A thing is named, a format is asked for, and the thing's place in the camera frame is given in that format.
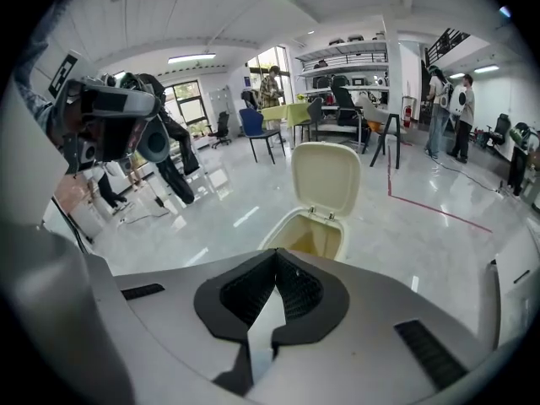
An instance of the pillar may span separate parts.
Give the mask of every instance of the pillar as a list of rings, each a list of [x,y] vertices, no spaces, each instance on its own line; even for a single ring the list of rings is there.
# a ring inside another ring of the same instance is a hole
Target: pillar
[[[386,54],[388,56],[388,79],[390,94],[388,110],[401,115],[402,111],[402,58],[397,39],[397,24],[393,13],[383,13],[382,23],[385,28]]]

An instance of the jeans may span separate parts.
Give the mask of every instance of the jeans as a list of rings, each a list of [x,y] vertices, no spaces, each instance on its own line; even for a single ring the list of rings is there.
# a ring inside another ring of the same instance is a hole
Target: jeans
[[[441,108],[439,104],[433,104],[433,112],[431,113],[431,123],[429,124],[429,138],[425,144],[425,148],[431,156],[437,158],[439,154],[439,145],[442,134],[448,124],[450,113],[448,110]]]

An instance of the table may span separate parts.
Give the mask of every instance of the table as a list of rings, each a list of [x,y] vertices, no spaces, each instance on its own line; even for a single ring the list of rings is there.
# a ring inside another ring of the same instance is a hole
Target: table
[[[262,118],[265,122],[281,120],[282,118],[286,119],[289,133],[289,145],[292,149],[294,149],[293,130],[296,125],[310,120],[310,115],[307,113],[308,106],[308,103],[301,103],[265,108],[261,111]]]

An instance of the yellow tablecloth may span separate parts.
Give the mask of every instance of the yellow tablecloth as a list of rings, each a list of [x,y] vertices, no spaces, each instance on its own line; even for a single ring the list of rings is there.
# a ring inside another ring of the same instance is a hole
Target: yellow tablecloth
[[[310,120],[310,115],[307,113],[309,104],[290,104],[265,108],[261,111],[265,122],[271,120],[287,119],[287,127],[296,126],[302,122]]]

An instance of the vent grille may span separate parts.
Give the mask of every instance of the vent grille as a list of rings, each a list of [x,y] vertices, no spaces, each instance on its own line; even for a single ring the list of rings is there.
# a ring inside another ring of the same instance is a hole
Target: vent grille
[[[151,283],[150,285],[144,285],[142,287],[123,289],[121,293],[126,300],[134,300],[146,297],[147,295],[156,294],[160,291],[165,291],[165,288],[163,288],[162,285],[159,285],[159,283]]]
[[[395,325],[394,329],[439,390],[452,385],[467,373],[420,321],[403,322]]]

